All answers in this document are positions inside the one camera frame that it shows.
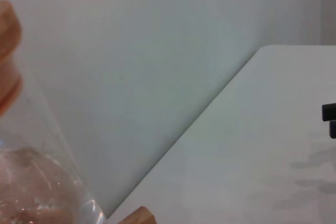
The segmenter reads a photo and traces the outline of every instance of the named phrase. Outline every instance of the pink liquid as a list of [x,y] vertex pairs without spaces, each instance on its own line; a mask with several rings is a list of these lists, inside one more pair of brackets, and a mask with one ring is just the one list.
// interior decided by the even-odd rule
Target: pink liquid
[[74,181],[52,158],[0,149],[1,224],[73,224],[78,208]]

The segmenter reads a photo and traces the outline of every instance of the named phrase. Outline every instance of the glass jar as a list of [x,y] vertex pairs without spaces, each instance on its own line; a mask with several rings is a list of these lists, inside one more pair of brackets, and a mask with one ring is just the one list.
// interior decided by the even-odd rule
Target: glass jar
[[104,223],[42,92],[14,63],[21,34],[12,5],[0,1],[0,223]]

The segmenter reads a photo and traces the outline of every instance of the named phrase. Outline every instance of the white surface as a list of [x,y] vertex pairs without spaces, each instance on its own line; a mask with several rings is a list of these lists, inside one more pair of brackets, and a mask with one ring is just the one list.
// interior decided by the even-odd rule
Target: white surface
[[159,224],[332,224],[336,47],[262,48],[110,218]]
[[321,0],[321,43],[336,45],[336,0]]
[[261,46],[320,40],[320,0],[12,1],[107,215]]

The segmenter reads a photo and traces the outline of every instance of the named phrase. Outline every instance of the white wall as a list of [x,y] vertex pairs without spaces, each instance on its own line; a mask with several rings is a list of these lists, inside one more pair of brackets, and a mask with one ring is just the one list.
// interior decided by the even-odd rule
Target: white wall
[[320,40],[320,0],[12,1],[107,215],[258,48]]
[[336,45],[336,0],[321,1],[321,43]]

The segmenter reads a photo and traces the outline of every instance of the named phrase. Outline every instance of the wooden block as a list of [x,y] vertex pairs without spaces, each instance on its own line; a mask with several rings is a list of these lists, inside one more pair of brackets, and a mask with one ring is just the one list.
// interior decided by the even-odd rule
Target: wooden block
[[118,224],[156,224],[156,221],[147,208],[140,207]]

